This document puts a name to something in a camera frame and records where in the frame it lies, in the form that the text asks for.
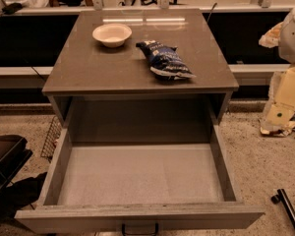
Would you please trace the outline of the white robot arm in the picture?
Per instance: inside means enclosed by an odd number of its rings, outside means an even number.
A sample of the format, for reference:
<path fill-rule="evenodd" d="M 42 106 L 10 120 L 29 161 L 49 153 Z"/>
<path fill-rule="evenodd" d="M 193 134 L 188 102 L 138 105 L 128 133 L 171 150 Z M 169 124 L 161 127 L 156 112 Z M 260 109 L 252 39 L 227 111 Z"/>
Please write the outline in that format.
<path fill-rule="evenodd" d="M 264 135 L 290 131 L 295 127 L 295 7 L 285 19 L 268 30 L 259 40 L 267 48 L 278 47 L 279 57 L 290 63 L 281 79 L 265 119 L 261 122 Z"/>

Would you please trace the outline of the black robot base tray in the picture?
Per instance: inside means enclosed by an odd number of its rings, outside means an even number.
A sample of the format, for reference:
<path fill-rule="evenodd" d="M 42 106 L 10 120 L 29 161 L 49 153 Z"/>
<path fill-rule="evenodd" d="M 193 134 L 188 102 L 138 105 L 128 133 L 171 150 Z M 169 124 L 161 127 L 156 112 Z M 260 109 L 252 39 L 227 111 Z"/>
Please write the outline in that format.
<path fill-rule="evenodd" d="M 0 136 L 0 193 L 32 156 L 27 142 L 19 135 Z"/>

